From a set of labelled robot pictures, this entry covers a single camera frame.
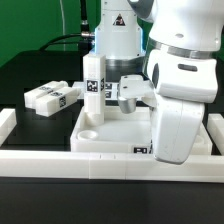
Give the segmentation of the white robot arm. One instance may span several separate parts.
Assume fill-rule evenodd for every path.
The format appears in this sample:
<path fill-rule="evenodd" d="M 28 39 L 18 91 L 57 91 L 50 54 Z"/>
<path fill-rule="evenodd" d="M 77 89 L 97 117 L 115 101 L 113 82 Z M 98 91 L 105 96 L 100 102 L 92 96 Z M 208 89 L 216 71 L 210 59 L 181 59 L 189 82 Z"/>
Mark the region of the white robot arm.
<path fill-rule="evenodd" d="M 135 111 L 137 100 L 149 105 L 154 157 L 181 164 L 190 154 L 204 105 L 217 95 L 211 54 L 221 46 L 224 0 L 101 0 L 94 51 L 111 63 L 139 57 L 138 19 L 152 24 L 143 67 L 148 79 L 123 76 L 118 104 L 126 114 Z"/>

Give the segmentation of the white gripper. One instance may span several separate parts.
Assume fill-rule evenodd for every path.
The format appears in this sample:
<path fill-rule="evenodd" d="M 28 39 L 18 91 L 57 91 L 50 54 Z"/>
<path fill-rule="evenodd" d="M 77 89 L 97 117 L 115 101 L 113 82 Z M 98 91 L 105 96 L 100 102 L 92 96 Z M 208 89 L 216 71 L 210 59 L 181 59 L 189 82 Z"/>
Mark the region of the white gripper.
<path fill-rule="evenodd" d="M 150 80 L 140 75 L 122 76 L 118 85 L 118 104 L 125 114 L 136 110 L 140 99 L 152 108 L 151 135 L 156 160 L 184 163 L 192 149 L 204 116 L 204 104 L 158 95 Z"/>

